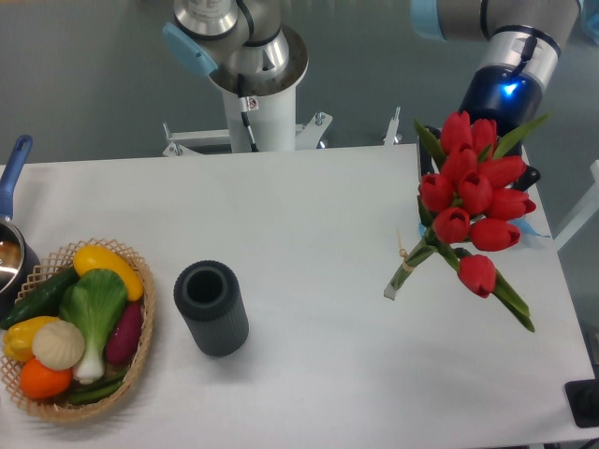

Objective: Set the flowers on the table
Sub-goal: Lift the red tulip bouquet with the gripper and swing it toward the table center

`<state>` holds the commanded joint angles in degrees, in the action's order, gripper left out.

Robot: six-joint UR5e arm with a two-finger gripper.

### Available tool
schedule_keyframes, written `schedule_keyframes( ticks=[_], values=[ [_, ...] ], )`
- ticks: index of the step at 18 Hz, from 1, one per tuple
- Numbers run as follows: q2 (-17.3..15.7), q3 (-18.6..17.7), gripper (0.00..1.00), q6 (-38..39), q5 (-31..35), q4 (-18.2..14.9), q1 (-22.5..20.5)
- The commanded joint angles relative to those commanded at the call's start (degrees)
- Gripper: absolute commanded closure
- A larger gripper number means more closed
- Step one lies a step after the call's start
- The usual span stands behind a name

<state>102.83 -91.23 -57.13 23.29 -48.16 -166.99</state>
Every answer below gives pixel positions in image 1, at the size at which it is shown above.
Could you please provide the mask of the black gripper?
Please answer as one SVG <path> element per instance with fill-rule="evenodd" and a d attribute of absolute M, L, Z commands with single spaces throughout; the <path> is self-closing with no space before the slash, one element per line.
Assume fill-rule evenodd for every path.
<path fill-rule="evenodd" d="M 500 139 L 508 132 L 519 126 L 515 119 L 507 114 L 503 109 L 496 109 L 488 106 L 480 105 L 461 105 L 461 112 L 467 112 L 470 117 L 471 134 L 472 134 L 472 149 L 477 155 L 483 150 L 491 146 L 488 157 L 494 155 Z M 441 136 L 441 130 L 433 126 L 426 126 L 437 139 Z M 421 139 L 417 139 L 418 147 L 418 167 L 420 176 L 437 172 L 436 166 L 421 143 Z M 510 189 L 526 192 L 530 187 L 535 185 L 541 179 L 540 171 L 532 166 L 526 166 L 523 174 L 510 185 Z"/>

